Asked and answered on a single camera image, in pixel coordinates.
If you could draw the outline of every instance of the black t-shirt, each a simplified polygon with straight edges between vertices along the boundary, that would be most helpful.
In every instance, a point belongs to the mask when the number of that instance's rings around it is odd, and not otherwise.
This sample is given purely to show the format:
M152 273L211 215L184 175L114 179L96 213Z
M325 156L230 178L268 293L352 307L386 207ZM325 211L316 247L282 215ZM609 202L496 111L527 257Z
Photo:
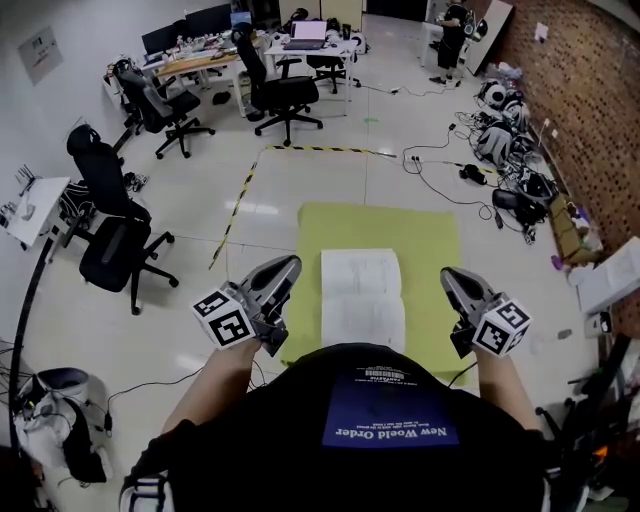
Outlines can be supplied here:
M168 470L177 512L270 501L539 511L537 433L374 345L300 359L201 426L154 439L125 488Z
M460 26L458 27L442 27L443 34L442 39L451 47L460 47L464 44L464 22L467 19L467 10L461 5L454 4L444 15L445 21L452 19L459 19Z

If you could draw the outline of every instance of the white desk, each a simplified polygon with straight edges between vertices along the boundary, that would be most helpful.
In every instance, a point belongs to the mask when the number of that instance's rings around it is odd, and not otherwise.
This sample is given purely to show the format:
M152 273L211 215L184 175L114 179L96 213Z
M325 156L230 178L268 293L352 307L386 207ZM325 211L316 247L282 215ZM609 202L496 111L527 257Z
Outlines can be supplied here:
M267 66L269 74L275 74L275 58L281 56L289 56L289 57L306 57L308 55L313 55L316 57L339 57L344 60L346 75L347 75L347 86L344 89L344 115L347 115L347 107L349 106L349 101L351 101L351 77L353 70L353 61L354 56L356 54L356 46L358 46L358 41L350 40L350 41L340 41L336 43L336 47L328 46L327 48L323 48L321 50L285 50L282 45L274 44L271 48L269 48L264 54L267 59Z
M51 249L49 261L53 258L53 253L59 245L60 237L68 230L67 224L58 215L57 206L58 200L64 189L67 188L69 181L70 178L41 178L36 180L29 191L22 196L18 209L6 228L7 233L31 247L38 239L38 235L47 220L50 220L52 224L58 227L59 232L55 235L52 231L49 231L49 238L55 244ZM26 213L28 204L32 204L36 209L29 220L23 220L22 216Z

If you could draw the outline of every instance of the person standing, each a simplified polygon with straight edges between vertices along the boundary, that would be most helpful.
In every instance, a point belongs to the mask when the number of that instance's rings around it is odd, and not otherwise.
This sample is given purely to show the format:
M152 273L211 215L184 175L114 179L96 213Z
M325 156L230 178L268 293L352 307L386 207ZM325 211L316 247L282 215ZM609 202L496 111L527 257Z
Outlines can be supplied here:
M438 49L438 67L440 76L430 78L432 82L447 85L447 80L453 80L453 71L458 65L460 50L464 44L464 22L467 19L467 9L462 4L466 0L450 0L451 5L444 15L442 40Z

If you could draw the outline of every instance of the bag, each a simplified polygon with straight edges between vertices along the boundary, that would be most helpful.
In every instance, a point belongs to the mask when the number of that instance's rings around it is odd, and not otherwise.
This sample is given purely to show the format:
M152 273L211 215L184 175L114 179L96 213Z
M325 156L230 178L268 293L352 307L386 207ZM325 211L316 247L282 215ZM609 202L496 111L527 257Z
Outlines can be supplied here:
M84 180L67 185L58 201L58 210L60 218L68 225L71 225L78 217L82 217L78 227L84 230L88 230L91 227L91 222L97 210L93 205L91 194L84 184Z
M489 126L478 137L474 153L478 159L488 160L497 167L502 167L511 153L512 140L513 136L509 125L503 121L498 121Z

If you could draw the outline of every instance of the computer monitor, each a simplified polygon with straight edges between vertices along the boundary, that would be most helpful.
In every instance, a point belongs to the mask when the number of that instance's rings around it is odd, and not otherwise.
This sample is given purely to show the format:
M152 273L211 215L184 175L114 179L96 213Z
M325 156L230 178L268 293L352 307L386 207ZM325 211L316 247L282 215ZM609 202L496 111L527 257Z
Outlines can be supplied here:
M248 23L251 22L251 13L249 11L246 12L232 12L231 13L231 28L235 27L238 23Z
M326 21L294 21L291 28L291 39L323 41L326 36Z
M224 4L187 14L189 37L217 34L231 28L231 5Z
M178 42L178 31L174 25L160 28L142 36L142 44L148 55L170 50Z

